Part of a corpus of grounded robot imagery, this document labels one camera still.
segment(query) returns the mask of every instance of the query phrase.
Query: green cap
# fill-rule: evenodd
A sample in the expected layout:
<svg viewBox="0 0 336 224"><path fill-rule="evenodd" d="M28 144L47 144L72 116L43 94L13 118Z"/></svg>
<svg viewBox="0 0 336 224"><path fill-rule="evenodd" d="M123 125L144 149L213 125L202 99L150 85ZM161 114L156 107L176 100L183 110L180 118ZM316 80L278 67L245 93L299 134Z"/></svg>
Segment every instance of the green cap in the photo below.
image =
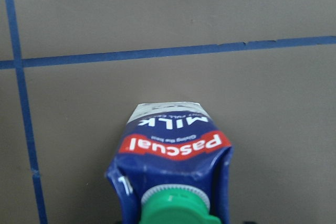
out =
<svg viewBox="0 0 336 224"><path fill-rule="evenodd" d="M169 188L153 194L142 206L139 224L221 224L197 194Z"/></svg>

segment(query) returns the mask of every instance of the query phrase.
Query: gray surface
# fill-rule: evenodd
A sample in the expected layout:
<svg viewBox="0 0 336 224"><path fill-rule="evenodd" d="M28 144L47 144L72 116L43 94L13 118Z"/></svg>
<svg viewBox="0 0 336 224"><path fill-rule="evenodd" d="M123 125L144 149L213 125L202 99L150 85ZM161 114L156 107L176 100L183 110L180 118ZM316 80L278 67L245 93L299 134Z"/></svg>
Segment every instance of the gray surface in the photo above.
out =
<svg viewBox="0 0 336 224"><path fill-rule="evenodd" d="M38 223L14 70L0 71L0 223Z"/></svg>
<svg viewBox="0 0 336 224"><path fill-rule="evenodd" d="M5 0L0 0L0 60L12 60L12 44L9 35Z"/></svg>
<svg viewBox="0 0 336 224"><path fill-rule="evenodd" d="M138 103L196 101L232 141L232 224L336 219L336 46L26 69L49 223L113 223L103 177Z"/></svg>
<svg viewBox="0 0 336 224"><path fill-rule="evenodd" d="M335 35L336 0L15 0L24 58Z"/></svg>

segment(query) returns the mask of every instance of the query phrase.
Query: blue line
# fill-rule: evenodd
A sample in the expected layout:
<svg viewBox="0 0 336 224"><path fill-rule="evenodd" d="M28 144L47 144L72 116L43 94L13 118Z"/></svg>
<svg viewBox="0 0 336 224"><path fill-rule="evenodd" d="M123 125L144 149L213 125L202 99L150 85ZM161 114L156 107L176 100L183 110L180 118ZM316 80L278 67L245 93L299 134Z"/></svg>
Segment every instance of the blue line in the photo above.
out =
<svg viewBox="0 0 336 224"><path fill-rule="evenodd" d="M15 68L13 60L0 61L0 69L12 69L12 68Z"/></svg>
<svg viewBox="0 0 336 224"><path fill-rule="evenodd" d="M136 51L106 52L101 54L31 58L31 59L24 59L23 66L25 68L29 68L29 67L54 66L54 65L100 62L100 61L130 60L130 59L143 59L153 57L210 54L217 52L261 50L261 49L302 47L302 46L329 45L329 44L336 44L336 36L263 40L263 41L251 41L248 43L237 42L221 45L172 47L172 48L147 49Z"/></svg>
<svg viewBox="0 0 336 224"><path fill-rule="evenodd" d="M22 64L21 47L17 27L14 0L5 0L7 7L7 16L9 23L10 39L12 41L14 67L16 70L17 85L19 89L21 111L24 121L26 143L28 148L30 170L34 184L35 198L38 209L39 220L41 224L47 224L47 214L44 204L43 191L41 186L40 173L37 163L37 155L34 141L33 125L30 116L28 93L26 87L25 73Z"/></svg>

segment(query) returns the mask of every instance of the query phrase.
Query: vertical blue line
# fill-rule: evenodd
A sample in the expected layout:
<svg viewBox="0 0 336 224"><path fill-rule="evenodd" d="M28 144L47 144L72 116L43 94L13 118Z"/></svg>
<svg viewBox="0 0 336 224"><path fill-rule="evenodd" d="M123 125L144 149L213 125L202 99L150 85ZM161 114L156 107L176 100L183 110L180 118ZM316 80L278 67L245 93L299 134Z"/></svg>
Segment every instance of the vertical blue line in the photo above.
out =
<svg viewBox="0 0 336 224"><path fill-rule="evenodd" d="M16 12L14 6L14 0L5 0L7 8L7 16L9 23L10 39L12 41L12 49L14 55L14 67L16 71L17 85L20 96L21 111L24 121L26 143L28 148L30 170L32 171L33 185L35 191L36 204L38 209L38 215L40 224L47 224L47 214L44 204L43 191L41 186L40 173L37 163L37 155L34 141L33 125L30 116L28 93L26 86L26 79L21 57L21 47L19 40L19 33L16 20Z"/></svg>

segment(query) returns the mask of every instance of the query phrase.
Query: blue packaging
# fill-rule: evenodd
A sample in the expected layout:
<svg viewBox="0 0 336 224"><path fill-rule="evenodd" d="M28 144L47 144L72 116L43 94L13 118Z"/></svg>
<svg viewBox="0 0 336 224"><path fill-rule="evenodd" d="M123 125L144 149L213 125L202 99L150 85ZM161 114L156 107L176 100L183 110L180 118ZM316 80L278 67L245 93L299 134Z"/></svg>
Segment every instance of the blue packaging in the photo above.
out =
<svg viewBox="0 0 336 224"><path fill-rule="evenodd" d="M139 104L106 177L120 199L123 224L138 224L149 189L183 184L203 191L210 214L229 224L228 168L232 146L198 103Z"/></svg>

